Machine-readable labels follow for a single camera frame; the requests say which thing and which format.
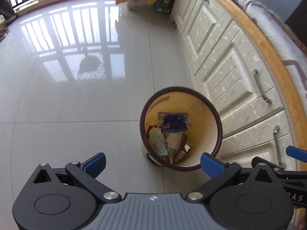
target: metal screw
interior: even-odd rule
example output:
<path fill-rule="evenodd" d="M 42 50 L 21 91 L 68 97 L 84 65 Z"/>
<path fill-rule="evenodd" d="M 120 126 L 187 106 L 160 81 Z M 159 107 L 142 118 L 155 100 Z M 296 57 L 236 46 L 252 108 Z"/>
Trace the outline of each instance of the metal screw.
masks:
<path fill-rule="evenodd" d="M 106 192 L 106 193 L 103 194 L 103 197 L 104 197 L 105 199 L 107 199 L 107 200 L 114 200 L 114 199 L 116 199 L 118 196 L 119 196 L 119 194 L 116 193 L 116 192 L 113 192 L 113 191 L 111 191 L 111 192 Z"/>
<path fill-rule="evenodd" d="M 203 194 L 199 192 L 191 192 L 188 194 L 188 198 L 191 200 L 200 200 L 203 197 Z"/>

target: wooden countertop edge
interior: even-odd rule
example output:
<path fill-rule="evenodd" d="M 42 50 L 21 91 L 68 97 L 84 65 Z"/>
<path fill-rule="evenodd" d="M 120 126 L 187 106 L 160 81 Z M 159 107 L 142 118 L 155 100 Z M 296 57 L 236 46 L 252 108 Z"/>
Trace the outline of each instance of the wooden countertop edge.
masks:
<path fill-rule="evenodd" d="M 271 42 L 254 22 L 232 0 L 218 0 L 233 16 L 236 22 L 249 34 L 261 50 L 271 67 L 286 100 L 297 138 L 298 147 L 307 149 L 307 121 L 300 98 L 286 67 L 280 59 Z M 302 170 L 307 170 L 307 164 L 301 164 Z"/>

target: brown pants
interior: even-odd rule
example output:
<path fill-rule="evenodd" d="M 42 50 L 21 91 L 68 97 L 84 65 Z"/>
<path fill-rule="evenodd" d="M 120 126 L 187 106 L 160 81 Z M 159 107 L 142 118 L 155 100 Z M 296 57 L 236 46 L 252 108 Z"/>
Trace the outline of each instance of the brown pants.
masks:
<path fill-rule="evenodd" d="M 15 15 L 15 12 L 8 0 L 0 0 L 0 15 L 7 20 Z"/>

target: blue surface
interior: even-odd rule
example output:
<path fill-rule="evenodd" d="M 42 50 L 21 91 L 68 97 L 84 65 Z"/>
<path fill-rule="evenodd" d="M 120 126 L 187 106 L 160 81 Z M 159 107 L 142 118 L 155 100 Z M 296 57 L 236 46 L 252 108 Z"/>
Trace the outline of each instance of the blue surface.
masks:
<path fill-rule="evenodd" d="M 301 150 L 297 147 L 289 145 L 286 148 L 286 154 L 288 156 L 291 156 L 299 161 L 302 161 L 304 163 L 307 163 L 307 151 Z"/>
<path fill-rule="evenodd" d="M 209 156 L 202 154 L 201 169 L 212 179 L 224 171 L 224 166 Z"/>
<path fill-rule="evenodd" d="M 96 178 L 106 167 L 106 156 L 101 153 L 90 163 L 84 165 L 83 171 L 91 177 Z"/>

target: white star logo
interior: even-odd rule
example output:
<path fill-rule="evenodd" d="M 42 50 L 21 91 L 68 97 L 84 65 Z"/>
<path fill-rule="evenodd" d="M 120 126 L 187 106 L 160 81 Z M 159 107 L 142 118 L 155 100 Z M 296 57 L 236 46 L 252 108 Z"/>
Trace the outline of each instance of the white star logo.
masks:
<path fill-rule="evenodd" d="M 151 197 L 149 197 L 148 199 L 152 200 L 152 201 L 155 201 L 157 199 L 159 199 L 159 197 L 156 197 L 155 195 L 152 195 Z"/>

